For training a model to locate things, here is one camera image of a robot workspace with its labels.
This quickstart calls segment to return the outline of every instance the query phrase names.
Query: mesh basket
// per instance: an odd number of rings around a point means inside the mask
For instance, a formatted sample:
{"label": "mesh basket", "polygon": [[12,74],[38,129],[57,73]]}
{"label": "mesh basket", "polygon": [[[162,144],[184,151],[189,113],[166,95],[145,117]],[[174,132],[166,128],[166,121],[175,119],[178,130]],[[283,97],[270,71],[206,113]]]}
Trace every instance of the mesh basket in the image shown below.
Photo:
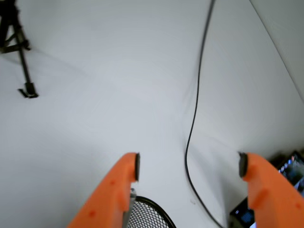
{"label": "mesh basket", "polygon": [[137,196],[128,228],[176,228],[167,213],[152,200]]}

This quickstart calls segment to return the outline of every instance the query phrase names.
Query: electronic device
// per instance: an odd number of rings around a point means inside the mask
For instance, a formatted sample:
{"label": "electronic device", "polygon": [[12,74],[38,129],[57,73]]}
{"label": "electronic device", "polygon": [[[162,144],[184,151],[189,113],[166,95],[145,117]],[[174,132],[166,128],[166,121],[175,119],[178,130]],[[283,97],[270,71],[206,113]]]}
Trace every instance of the electronic device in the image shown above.
{"label": "electronic device", "polygon": [[[304,197],[304,158],[298,152],[293,152],[277,166],[277,169]],[[229,226],[256,228],[254,212],[248,207],[247,198],[231,211]]]}

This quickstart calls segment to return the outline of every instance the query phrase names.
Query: black cable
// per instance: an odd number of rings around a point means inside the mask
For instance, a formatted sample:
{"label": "black cable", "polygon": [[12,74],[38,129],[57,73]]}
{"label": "black cable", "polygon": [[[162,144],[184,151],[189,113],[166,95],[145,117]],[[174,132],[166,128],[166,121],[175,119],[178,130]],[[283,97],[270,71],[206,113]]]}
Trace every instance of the black cable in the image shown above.
{"label": "black cable", "polygon": [[207,214],[209,215],[209,217],[218,225],[218,227],[220,228],[224,228],[214,217],[213,215],[210,213],[210,211],[208,210],[208,208],[206,207],[206,205],[204,204],[204,202],[202,201],[202,199],[200,198],[199,194],[196,192],[195,187],[193,186],[193,183],[191,181],[190,175],[189,175],[189,170],[188,170],[188,164],[187,164],[187,155],[188,155],[188,148],[189,148],[189,143],[190,143],[190,139],[191,139],[191,135],[192,135],[192,130],[193,130],[193,126],[194,126],[194,122],[195,122],[195,116],[196,116],[196,111],[198,108],[198,101],[199,101],[199,90],[200,90],[200,68],[201,68],[201,62],[202,62],[202,57],[203,57],[203,51],[204,51],[204,46],[205,46],[205,41],[206,41],[206,36],[207,36],[207,31],[208,31],[208,27],[209,27],[209,23],[210,23],[210,19],[211,19],[211,14],[213,11],[213,7],[214,7],[214,3],[215,0],[211,0],[210,3],[210,7],[209,7],[209,11],[208,11],[208,16],[207,16],[207,21],[206,21],[206,26],[205,26],[205,30],[204,30],[204,35],[203,35],[203,40],[202,40],[202,44],[201,44],[201,48],[200,48],[200,56],[199,56],[199,73],[198,73],[198,87],[197,87],[197,93],[196,93],[196,103],[195,103],[195,110],[194,110],[194,116],[193,116],[193,121],[192,121],[192,126],[191,126],[191,130],[190,130],[190,134],[189,134],[189,138],[188,138],[188,142],[187,142],[187,147],[186,147],[186,152],[185,152],[185,169],[186,169],[186,174],[189,180],[189,183],[195,193],[195,195],[197,196],[197,198],[199,199],[200,203],[202,204],[203,208],[205,209],[205,211],[207,212]]}

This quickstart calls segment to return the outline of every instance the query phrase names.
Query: tripod leg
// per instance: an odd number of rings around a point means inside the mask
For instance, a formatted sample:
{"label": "tripod leg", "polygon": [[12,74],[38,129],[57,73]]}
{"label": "tripod leg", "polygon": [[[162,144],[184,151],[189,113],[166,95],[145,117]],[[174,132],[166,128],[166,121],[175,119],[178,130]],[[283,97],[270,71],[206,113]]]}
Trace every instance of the tripod leg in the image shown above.
{"label": "tripod leg", "polygon": [[[14,27],[15,33],[18,34],[19,28],[16,25],[13,25],[13,27]],[[26,92],[28,93],[27,97],[28,98],[38,97],[38,94],[36,93],[36,90],[35,90],[34,83],[32,83],[31,80],[30,80],[28,66],[27,66],[27,63],[26,63],[25,58],[24,58],[24,53],[23,53],[23,50],[22,50],[22,44],[21,44],[21,41],[19,39],[19,36],[16,35],[15,39],[16,39],[16,43],[19,47],[18,52],[19,52],[19,56],[20,56],[20,59],[21,59],[25,80],[26,80],[25,88],[26,88]]]}
{"label": "tripod leg", "polygon": [[6,17],[2,17],[0,23],[0,48],[4,47],[5,39],[9,30],[9,21]]}

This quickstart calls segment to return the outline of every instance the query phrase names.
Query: white backdrop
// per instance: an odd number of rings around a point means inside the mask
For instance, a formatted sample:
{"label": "white backdrop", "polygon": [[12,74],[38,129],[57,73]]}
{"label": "white backdrop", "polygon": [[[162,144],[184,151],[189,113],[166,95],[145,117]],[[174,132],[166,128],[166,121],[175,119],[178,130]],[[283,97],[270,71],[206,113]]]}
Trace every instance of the white backdrop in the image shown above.
{"label": "white backdrop", "polygon": [[[40,97],[18,94],[18,56],[1,55],[3,227],[66,226],[128,151],[141,153],[140,195],[177,227],[215,227],[183,166],[209,1],[19,6]],[[269,156],[303,146],[304,106],[249,1],[217,1],[201,73],[190,174],[225,225],[246,195],[236,152]]]}

